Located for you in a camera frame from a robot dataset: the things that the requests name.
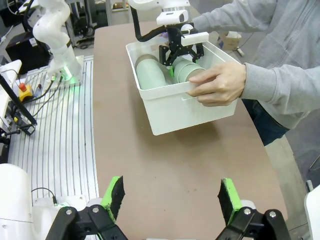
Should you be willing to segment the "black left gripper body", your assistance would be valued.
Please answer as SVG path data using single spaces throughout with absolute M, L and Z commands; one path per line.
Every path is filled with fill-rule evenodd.
M 169 24 L 165 27 L 169 46 L 179 45 L 180 49 L 200 43 L 199 31 L 192 22 Z

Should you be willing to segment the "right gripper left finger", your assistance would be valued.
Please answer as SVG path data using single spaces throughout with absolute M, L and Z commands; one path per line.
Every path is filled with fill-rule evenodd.
M 46 236 L 48 240 L 84 240 L 97 236 L 100 240 L 126 240 L 116 224 L 125 196 L 124 179 L 114 176 L 99 204 L 78 211 L 71 206 L 62 207 Z

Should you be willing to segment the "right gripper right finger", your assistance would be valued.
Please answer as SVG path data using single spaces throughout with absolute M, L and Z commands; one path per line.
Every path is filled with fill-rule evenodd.
M 230 178 L 223 178 L 217 195 L 225 228 L 218 240 L 289 240 L 290 234 L 282 213 L 269 209 L 260 213 L 250 206 L 244 206 L 236 187 Z

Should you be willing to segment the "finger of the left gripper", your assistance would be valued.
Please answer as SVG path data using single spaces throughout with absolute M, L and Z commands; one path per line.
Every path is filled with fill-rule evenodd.
M 193 63 L 196 63 L 201 57 L 204 56 L 204 48 L 202 44 L 193 44 L 187 46 L 187 53 L 191 57 Z
M 180 54 L 180 46 L 177 45 L 160 45 L 159 50 L 159 62 L 166 66 L 171 76 L 174 76 L 173 63 Z

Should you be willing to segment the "person's left hand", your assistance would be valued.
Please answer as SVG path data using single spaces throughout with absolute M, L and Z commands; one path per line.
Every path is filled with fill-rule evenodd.
M 225 62 L 191 77 L 189 82 L 197 87 L 187 94 L 205 107 L 228 106 L 242 95 L 246 78 L 244 64 Z

